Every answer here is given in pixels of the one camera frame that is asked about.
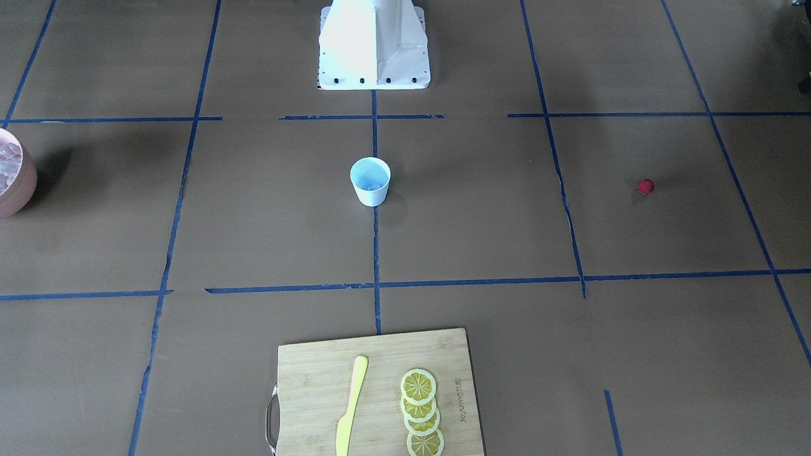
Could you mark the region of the light blue plastic cup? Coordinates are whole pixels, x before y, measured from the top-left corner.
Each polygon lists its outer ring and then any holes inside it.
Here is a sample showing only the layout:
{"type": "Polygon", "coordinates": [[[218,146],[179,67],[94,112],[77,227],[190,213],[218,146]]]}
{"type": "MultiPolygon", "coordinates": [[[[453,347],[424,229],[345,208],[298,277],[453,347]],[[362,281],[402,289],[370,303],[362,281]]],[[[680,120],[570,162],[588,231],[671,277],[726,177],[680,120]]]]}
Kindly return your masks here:
{"type": "Polygon", "coordinates": [[[350,169],[350,181],[357,199],[367,207],[383,204],[391,178],[389,165],[379,158],[361,158],[350,169]]]}

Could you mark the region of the pile of clear ice cubes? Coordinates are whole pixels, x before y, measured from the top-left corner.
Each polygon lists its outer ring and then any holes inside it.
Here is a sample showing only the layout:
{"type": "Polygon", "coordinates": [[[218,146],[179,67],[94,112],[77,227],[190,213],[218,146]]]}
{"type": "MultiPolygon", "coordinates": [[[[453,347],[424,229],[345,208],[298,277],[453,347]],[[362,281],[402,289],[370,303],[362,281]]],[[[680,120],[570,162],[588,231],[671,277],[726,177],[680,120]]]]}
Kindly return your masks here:
{"type": "Polygon", "coordinates": [[[23,152],[14,142],[1,145],[1,193],[5,193],[15,181],[22,168],[23,152]]]}

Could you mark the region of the wooden cutting board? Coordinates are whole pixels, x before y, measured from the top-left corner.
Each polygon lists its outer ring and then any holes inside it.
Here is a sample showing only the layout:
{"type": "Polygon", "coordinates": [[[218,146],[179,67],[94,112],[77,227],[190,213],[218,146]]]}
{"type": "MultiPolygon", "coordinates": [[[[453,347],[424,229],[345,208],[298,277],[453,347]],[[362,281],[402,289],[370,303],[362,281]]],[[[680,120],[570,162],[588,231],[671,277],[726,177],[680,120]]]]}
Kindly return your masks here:
{"type": "Polygon", "coordinates": [[[437,381],[441,455],[485,453],[468,337],[454,328],[280,346],[265,416],[272,455],[336,455],[336,424],[358,355],[369,364],[348,455],[409,455],[400,409],[400,379],[409,369],[425,369],[437,381]]]}

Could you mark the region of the yellow plastic knife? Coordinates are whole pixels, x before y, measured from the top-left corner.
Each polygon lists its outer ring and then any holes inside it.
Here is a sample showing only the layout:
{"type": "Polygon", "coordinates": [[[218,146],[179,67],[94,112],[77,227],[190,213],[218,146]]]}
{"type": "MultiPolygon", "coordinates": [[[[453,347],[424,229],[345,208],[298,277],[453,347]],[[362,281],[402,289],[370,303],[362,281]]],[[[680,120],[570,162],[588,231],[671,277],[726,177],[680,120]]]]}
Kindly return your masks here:
{"type": "Polygon", "coordinates": [[[350,378],[350,389],[348,390],[347,409],[336,424],[336,455],[348,455],[348,448],[350,447],[352,428],[357,410],[357,402],[359,401],[359,396],[362,392],[363,381],[365,380],[368,364],[369,360],[365,355],[358,355],[354,359],[352,375],[350,378]]]}

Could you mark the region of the red strawberry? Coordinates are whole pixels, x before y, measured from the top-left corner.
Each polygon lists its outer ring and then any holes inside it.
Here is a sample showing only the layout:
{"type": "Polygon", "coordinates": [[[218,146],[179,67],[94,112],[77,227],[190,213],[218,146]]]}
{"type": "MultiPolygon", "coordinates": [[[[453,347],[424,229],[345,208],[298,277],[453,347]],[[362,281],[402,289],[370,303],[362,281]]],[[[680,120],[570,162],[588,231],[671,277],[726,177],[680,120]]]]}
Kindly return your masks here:
{"type": "Polygon", "coordinates": [[[643,179],[637,183],[637,192],[640,194],[651,194],[654,190],[655,184],[649,179],[643,179]]]}

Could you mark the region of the pink bowl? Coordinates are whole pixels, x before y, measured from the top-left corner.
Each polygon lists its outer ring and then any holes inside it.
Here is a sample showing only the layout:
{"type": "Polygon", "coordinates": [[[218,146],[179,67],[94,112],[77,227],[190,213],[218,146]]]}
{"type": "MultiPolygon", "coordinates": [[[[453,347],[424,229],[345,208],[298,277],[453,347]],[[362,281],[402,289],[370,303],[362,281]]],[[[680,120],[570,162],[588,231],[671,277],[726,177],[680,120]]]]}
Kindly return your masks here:
{"type": "Polygon", "coordinates": [[[29,151],[14,134],[2,128],[1,139],[2,146],[12,144],[20,151],[17,173],[9,179],[2,174],[1,219],[4,220],[16,214],[32,199],[37,187],[37,167],[29,151]]]}

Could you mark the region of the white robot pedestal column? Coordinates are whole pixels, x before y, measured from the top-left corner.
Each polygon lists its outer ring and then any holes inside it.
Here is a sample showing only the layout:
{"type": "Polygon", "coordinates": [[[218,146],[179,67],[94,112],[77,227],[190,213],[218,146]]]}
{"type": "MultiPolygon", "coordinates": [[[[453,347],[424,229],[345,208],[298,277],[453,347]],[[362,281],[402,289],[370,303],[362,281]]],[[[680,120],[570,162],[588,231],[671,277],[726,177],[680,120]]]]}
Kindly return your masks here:
{"type": "Polygon", "coordinates": [[[411,1],[333,1],[321,10],[318,41],[320,90],[431,84],[425,12],[411,1]]]}

